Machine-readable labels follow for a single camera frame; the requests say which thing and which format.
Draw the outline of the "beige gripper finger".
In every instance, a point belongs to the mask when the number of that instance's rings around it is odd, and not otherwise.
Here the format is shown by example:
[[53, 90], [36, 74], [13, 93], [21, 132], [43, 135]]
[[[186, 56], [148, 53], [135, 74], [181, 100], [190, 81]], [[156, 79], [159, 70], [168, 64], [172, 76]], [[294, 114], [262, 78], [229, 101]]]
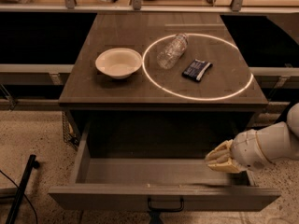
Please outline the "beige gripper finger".
[[223, 141], [217, 147], [215, 147], [212, 151], [210, 151], [206, 157], [205, 162], [207, 164], [215, 164], [215, 163], [225, 163], [231, 157], [231, 145], [232, 140]]
[[244, 167], [234, 162], [214, 163], [214, 164], [209, 164], [208, 167], [211, 170], [217, 172], [229, 173], [229, 174], [238, 174], [245, 171]]

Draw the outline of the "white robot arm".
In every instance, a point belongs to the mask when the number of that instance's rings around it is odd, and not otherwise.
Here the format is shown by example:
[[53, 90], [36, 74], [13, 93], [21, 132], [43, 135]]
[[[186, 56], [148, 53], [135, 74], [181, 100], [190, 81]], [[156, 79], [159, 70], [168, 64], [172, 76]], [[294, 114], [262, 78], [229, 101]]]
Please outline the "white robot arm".
[[260, 171], [281, 159], [299, 160], [299, 104], [291, 107], [285, 121], [223, 141], [205, 162], [211, 170], [236, 174]]

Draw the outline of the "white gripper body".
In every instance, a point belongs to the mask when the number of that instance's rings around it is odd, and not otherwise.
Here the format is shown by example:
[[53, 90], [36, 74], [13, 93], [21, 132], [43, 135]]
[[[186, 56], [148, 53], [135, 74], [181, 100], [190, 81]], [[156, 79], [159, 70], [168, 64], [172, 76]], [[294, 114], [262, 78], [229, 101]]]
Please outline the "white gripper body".
[[255, 130], [239, 133], [233, 140], [231, 153], [238, 164], [252, 172], [260, 171], [271, 164], [263, 154]]

